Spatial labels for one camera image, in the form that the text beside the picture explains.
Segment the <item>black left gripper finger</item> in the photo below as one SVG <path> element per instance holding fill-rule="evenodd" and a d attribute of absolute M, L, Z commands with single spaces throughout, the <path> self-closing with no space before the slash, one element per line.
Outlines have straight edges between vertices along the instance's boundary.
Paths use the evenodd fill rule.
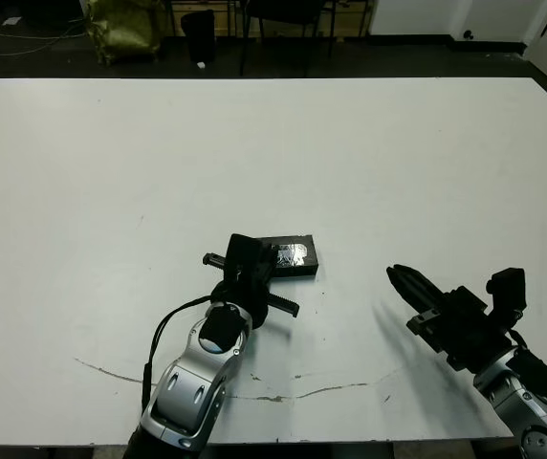
<path fill-rule="evenodd" d="M 258 282 L 260 285 L 268 286 L 274 277 L 277 266 L 277 253 L 267 252 L 258 263 Z"/>

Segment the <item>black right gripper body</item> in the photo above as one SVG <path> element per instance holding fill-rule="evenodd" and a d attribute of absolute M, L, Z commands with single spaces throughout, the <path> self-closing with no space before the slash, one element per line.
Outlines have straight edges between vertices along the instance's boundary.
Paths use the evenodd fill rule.
<path fill-rule="evenodd" d="M 484 369 L 513 348 L 506 333 L 484 313 L 486 304 L 466 287 L 414 316 L 407 328 L 454 369 Z"/>

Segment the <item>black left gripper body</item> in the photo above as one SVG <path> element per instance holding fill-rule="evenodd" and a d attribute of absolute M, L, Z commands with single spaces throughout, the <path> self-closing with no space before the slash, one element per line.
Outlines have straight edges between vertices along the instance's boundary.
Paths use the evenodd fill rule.
<path fill-rule="evenodd" d="M 203 257 L 203 264 L 221 269 L 223 280 L 217 284 L 211 293 L 211 299 L 230 303 L 243 311 L 246 311 L 252 318 L 252 329 L 260 327 L 268 315 L 269 308 L 273 307 L 284 313 L 297 317 L 299 305 L 290 299 L 275 295 L 270 292 L 268 286 L 260 285 L 258 282 L 257 261 L 228 261 L 216 253 L 206 253 Z"/>

